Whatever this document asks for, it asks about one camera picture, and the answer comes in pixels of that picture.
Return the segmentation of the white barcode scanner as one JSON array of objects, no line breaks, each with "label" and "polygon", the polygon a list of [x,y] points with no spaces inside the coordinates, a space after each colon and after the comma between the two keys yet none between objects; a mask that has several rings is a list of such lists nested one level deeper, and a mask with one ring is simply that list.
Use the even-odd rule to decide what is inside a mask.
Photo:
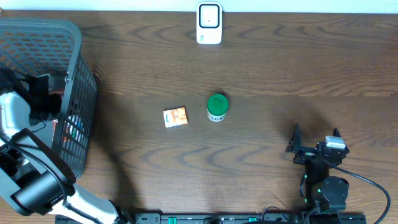
[{"label": "white barcode scanner", "polygon": [[201,2],[197,6],[196,40],[198,44],[220,44],[223,33],[223,8],[218,2]]}]

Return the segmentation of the orange tissue pack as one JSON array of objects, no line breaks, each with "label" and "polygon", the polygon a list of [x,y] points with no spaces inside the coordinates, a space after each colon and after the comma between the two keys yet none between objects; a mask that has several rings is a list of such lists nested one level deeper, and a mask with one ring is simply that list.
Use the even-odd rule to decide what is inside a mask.
[{"label": "orange tissue pack", "polygon": [[172,128],[188,124],[188,118],[185,107],[164,110],[163,116],[166,128]]}]

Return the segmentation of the green lid white jar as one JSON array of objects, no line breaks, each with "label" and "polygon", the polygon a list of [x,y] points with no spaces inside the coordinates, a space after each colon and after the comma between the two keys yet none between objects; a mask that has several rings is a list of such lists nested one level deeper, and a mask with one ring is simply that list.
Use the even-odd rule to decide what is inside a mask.
[{"label": "green lid white jar", "polygon": [[207,117],[212,122],[224,120],[229,109],[229,101],[222,94],[211,95],[207,102]]}]

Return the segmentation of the grey plastic mesh basket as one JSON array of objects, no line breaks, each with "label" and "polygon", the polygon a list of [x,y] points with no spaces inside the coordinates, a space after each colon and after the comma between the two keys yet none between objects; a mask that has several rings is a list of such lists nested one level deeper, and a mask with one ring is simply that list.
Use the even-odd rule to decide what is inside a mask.
[{"label": "grey plastic mesh basket", "polygon": [[97,86],[81,53],[82,35],[61,19],[2,18],[1,67],[20,75],[49,74],[50,91],[63,93],[52,149],[83,174],[95,110]]}]

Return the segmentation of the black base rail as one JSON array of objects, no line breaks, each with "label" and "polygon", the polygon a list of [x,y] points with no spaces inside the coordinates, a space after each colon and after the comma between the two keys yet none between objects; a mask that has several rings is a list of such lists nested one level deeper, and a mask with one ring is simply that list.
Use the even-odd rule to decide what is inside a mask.
[{"label": "black base rail", "polygon": [[[302,215],[282,215],[280,213],[267,213],[261,215],[161,215],[158,213],[137,213],[134,215],[137,224],[239,224],[239,223],[303,223]],[[342,223],[366,224],[364,215],[347,214],[313,214],[310,223]]]}]

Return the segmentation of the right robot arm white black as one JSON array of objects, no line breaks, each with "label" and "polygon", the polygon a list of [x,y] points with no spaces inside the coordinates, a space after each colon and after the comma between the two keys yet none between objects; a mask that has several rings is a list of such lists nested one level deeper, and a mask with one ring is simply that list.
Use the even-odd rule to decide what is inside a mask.
[{"label": "right robot arm white black", "polygon": [[340,165],[349,153],[336,128],[315,147],[306,147],[302,145],[300,128],[296,125],[285,151],[294,154],[294,164],[305,166],[299,192],[309,208],[317,213],[339,212],[346,208],[349,183],[330,175],[330,169]]}]

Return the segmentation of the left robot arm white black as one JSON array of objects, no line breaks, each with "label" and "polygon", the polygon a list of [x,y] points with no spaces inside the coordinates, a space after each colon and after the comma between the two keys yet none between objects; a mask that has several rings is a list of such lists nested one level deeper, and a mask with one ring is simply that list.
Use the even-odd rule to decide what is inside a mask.
[{"label": "left robot arm white black", "polygon": [[135,223],[110,200],[76,184],[70,166],[46,143],[62,96],[49,92],[49,76],[1,69],[1,197],[21,215],[48,213],[80,223]]}]

